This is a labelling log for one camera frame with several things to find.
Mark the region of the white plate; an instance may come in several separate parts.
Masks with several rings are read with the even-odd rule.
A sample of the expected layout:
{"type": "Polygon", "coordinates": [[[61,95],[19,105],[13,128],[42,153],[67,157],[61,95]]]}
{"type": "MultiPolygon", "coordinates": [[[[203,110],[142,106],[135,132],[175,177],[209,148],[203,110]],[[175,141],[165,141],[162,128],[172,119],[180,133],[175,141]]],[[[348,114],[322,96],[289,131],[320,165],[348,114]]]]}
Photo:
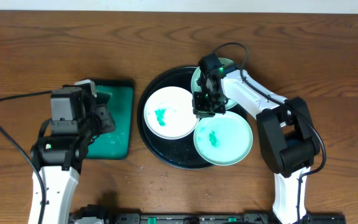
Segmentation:
{"type": "Polygon", "coordinates": [[[175,140],[189,135],[199,123],[193,113],[193,95],[177,86],[168,86],[152,93],[143,109],[144,121],[156,136],[175,140]]]}

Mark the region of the rectangular green water tray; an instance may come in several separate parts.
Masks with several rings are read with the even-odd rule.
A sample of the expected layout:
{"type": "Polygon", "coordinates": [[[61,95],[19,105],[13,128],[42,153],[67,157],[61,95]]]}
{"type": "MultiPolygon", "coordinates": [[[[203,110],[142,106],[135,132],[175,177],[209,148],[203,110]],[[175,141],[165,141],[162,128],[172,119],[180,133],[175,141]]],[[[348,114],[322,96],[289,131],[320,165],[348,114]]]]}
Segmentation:
{"type": "Polygon", "coordinates": [[[89,146],[87,159],[121,160],[129,152],[129,140],[134,101],[134,84],[130,80],[95,80],[96,91],[109,91],[112,98],[107,104],[116,130],[102,134],[89,146]]]}

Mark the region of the round black serving tray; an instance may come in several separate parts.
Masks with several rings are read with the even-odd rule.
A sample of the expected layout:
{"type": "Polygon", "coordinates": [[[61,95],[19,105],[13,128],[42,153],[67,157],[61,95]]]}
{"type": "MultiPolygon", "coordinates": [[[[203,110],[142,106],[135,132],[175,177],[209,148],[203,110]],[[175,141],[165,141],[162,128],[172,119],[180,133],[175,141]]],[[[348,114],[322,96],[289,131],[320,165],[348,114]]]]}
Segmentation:
{"type": "MultiPolygon", "coordinates": [[[[191,92],[191,78],[196,68],[195,66],[178,67],[159,75],[143,92],[137,112],[138,129],[145,145],[150,151],[166,163],[185,169],[202,169],[214,165],[204,160],[195,149],[193,135],[196,128],[183,138],[175,140],[163,139],[153,134],[147,127],[142,112],[147,98],[161,88],[177,86],[191,92]]],[[[236,105],[226,110],[226,112],[228,111],[237,113],[246,120],[247,112],[241,106],[236,105]]]]}

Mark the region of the mint green plate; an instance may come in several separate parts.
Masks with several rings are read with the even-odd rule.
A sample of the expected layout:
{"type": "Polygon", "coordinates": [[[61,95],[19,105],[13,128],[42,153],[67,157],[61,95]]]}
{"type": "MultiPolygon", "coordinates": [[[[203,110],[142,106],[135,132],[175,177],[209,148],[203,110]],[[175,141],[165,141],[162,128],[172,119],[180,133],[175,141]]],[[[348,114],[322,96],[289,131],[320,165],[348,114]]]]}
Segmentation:
{"type": "MultiPolygon", "coordinates": [[[[234,64],[234,61],[228,58],[224,58],[224,57],[219,57],[219,61],[224,65],[232,65],[234,64]]],[[[196,68],[196,70],[193,72],[192,78],[191,78],[191,92],[201,92],[201,87],[199,86],[199,84],[197,84],[197,80],[200,78],[201,75],[201,70],[199,67],[196,68]]],[[[233,107],[235,107],[237,105],[237,103],[232,100],[229,99],[228,103],[225,105],[225,109],[229,110],[233,107]]]]}
{"type": "Polygon", "coordinates": [[[253,145],[253,133],[242,116],[228,111],[201,119],[193,141],[204,160],[218,166],[229,166],[248,155],[253,145]]]}

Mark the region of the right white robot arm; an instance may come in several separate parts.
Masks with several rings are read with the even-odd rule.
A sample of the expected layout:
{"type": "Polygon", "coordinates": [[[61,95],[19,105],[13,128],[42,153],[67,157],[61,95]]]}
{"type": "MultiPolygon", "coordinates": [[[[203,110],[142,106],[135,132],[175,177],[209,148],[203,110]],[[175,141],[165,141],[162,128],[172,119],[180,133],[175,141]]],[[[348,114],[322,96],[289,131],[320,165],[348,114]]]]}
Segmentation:
{"type": "Polygon", "coordinates": [[[223,64],[215,53],[198,62],[200,91],[193,94],[193,112],[201,123],[228,117],[229,100],[257,123],[262,158],[274,173],[273,213],[280,223],[301,223],[306,217],[305,182],[319,153],[326,154],[306,102],[266,89],[243,66],[223,64]]]}

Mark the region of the green scrubbing sponge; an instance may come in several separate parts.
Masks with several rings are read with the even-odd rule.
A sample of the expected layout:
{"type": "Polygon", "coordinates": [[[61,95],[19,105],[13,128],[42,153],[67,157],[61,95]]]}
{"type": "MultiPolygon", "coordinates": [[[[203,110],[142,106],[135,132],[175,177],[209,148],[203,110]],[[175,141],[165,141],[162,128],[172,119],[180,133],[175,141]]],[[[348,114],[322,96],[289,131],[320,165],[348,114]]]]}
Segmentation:
{"type": "Polygon", "coordinates": [[[101,105],[101,104],[107,105],[112,98],[112,93],[109,91],[99,91],[98,90],[96,93],[97,93],[97,95],[96,95],[96,104],[97,105],[101,105]]]}

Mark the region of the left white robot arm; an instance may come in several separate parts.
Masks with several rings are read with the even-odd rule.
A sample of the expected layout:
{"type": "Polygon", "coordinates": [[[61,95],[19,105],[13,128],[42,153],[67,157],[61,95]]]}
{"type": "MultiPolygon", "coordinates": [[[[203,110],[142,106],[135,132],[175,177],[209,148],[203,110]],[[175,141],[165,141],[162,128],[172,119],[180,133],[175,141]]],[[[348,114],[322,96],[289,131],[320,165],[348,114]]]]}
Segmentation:
{"type": "Polygon", "coordinates": [[[52,117],[43,122],[31,149],[35,166],[29,223],[68,223],[73,195],[89,146],[115,130],[92,84],[52,91],[52,117]]]}

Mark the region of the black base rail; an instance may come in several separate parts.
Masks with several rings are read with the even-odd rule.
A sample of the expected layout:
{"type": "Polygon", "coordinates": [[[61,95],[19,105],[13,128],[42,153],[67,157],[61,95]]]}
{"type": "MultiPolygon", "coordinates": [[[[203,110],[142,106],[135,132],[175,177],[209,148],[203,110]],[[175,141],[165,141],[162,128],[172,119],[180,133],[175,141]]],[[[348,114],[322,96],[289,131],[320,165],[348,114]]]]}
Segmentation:
{"type": "Polygon", "coordinates": [[[113,213],[98,205],[87,205],[69,214],[68,223],[105,224],[271,224],[279,223],[272,212],[235,214],[113,213]]]}

